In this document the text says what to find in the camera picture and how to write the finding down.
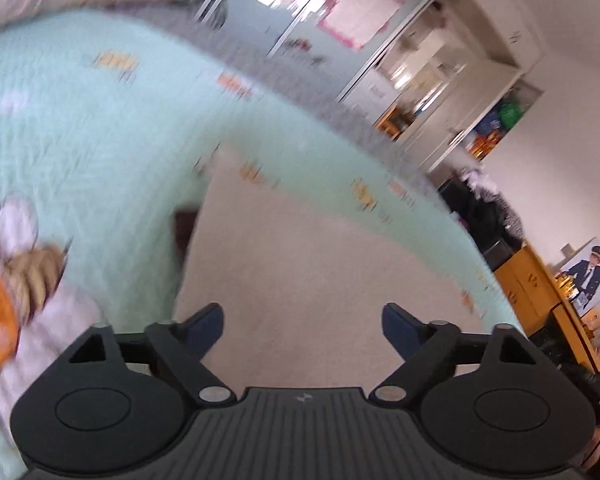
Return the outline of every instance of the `mint green bedsheet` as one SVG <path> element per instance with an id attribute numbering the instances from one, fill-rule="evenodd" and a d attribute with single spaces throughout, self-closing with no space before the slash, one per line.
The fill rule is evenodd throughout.
<path id="1" fill-rule="evenodd" d="M 117 330 L 170 316 L 179 279 L 170 215 L 202 201 L 205 181 L 192 168 L 220 142 L 271 182 L 451 276 L 485 328 L 517 325 L 471 239 L 437 200 L 411 188 L 398 196 L 379 163 L 264 88 L 242 80 L 252 95 L 239 98 L 219 83 L 223 71 L 141 22 L 91 10 L 0 33 L 0 200 L 12 189 L 28 194 L 41 237 L 72 240 L 66 279 L 87 289 Z M 352 188 L 358 179 L 366 210 Z M 0 433 L 0 479 L 22 467 Z"/>

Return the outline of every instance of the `black suit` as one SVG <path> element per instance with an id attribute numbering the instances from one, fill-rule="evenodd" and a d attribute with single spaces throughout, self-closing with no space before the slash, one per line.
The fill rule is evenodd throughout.
<path id="1" fill-rule="evenodd" d="M 589 261 L 581 260 L 571 267 L 571 269 L 567 270 L 567 274 L 573 276 L 573 281 L 580 290 L 582 290 L 582 284 L 587 277 L 587 269 L 589 269 Z M 600 266 L 595 266 L 592 272 L 593 276 L 589 280 L 587 288 L 584 289 L 584 294 L 589 301 L 595 296 L 596 291 L 600 286 Z"/>

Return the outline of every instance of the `bed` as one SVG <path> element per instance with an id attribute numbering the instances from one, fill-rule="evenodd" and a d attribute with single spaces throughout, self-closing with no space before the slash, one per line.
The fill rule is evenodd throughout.
<path id="1" fill-rule="evenodd" d="M 146 16 L 71 10 L 0 32 L 0 200 L 26 193 L 41 236 L 72 240 L 64 279 L 88 290 L 116 330 L 171 315 L 180 280 L 171 214 L 203 200 L 196 165 L 225 142 L 250 171 L 453 279 L 485 329 L 518 324 L 432 188 L 403 161 L 368 156 L 378 146 L 362 146 L 374 141 L 361 140 L 367 127 L 355 116 L 334 108 L 330 118 L 318 101 L 300 102 L 305 111 L 254 78 L 275 74 L 245 76 L 202 54 L 163 30 L 182 11 L 173 12 L 161 11 L 162 23 L 154 12 L 149 25 Z M 23 470 L 0 429 L 0 480 Z"/>

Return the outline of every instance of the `photograph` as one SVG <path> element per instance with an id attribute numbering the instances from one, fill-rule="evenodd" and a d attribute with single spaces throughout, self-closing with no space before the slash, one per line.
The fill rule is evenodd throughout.
<path id="1" fill-rule="evenodd" d="M 600 240 L 591 240 L 561 270 L 573 277 L 578 290 L 587 299 L 587 303 L 577 309 L 582 317 L 600 302 Z"/>

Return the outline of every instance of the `silver screw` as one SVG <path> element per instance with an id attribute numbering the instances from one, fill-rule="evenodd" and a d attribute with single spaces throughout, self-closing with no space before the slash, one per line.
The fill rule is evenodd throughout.
<path id="1" fill-rule="evenodd" d="M 385 402 L 399 402 L 407 396 L 407 392 L 400 386 L 380 386 L 376 390 L 376 397 Z"/>
<path id="2" fill-rule="evenodd" d="M 224 386 L 207 386 L 200 390 L 198 397 L 205 402 L 225 402 L 231 397 L 231 391 Z"/>

